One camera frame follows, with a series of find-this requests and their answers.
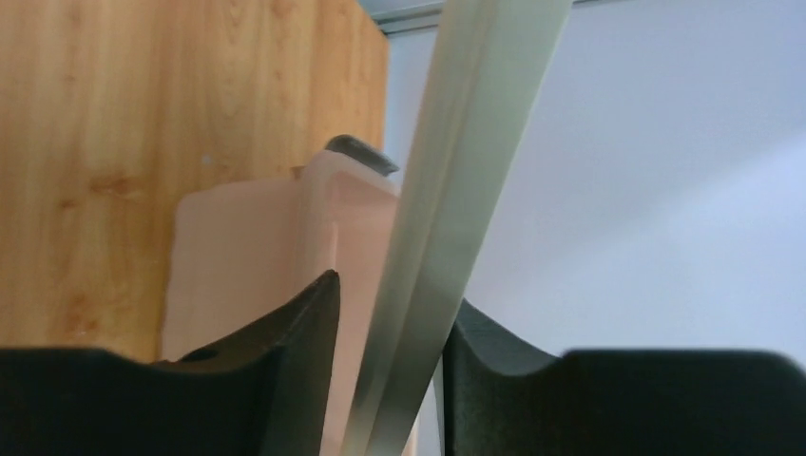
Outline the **white bin lid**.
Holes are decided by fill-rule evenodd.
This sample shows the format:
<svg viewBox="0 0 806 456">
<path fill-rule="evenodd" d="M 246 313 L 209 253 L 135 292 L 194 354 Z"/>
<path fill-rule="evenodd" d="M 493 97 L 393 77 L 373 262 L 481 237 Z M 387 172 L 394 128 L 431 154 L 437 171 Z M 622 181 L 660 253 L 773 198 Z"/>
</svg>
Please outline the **white bin lid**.
<svg viewBox="0 0 806 456">
<path fill-rule="evenodd" d="M 407 444 L 570 10 L 445 4 L 343 454 Z"/>
</svg>

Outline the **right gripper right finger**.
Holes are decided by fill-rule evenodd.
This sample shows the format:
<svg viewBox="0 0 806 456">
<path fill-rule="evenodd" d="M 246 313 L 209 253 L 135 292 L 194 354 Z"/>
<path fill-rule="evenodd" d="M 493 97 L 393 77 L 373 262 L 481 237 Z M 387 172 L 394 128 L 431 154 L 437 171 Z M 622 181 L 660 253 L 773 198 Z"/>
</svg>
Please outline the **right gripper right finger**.
<svg viewBox="0 0 806 456">
<path fill-rule="evenodd" d="M 767 351 L 554 356 L 469 303 L 442 359 L 448 455 L 801 455 L 805 374 Z"/>
</svg>

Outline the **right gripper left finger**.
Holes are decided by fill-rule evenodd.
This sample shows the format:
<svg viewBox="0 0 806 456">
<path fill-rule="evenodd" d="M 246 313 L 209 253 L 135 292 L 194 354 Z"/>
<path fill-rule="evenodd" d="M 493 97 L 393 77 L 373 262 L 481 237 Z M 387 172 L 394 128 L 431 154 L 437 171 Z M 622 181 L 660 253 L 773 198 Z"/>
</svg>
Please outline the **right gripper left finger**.
<svg viewBox="0 0 806 456">
<path fill-rule="evenodd" d="M 100 349 L 1 352 L 5 455 L 316 455 L 339 322 L 338 274 L 181 359 Z"/>
</svg>

